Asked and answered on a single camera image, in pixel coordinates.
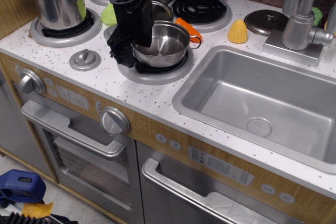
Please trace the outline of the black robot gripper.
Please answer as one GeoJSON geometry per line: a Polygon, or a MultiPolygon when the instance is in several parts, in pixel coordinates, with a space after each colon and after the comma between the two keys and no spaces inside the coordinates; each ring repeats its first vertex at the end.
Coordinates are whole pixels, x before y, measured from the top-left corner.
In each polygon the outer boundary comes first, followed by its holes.
{"type": "Polygon", "coordinates": [[[151,0],[109,0],[114,7],[117,28],[108,39],[111,57],[120,65],[133,68],[135,57],[130,45],[150,47],[153,27],[151,0]]]}

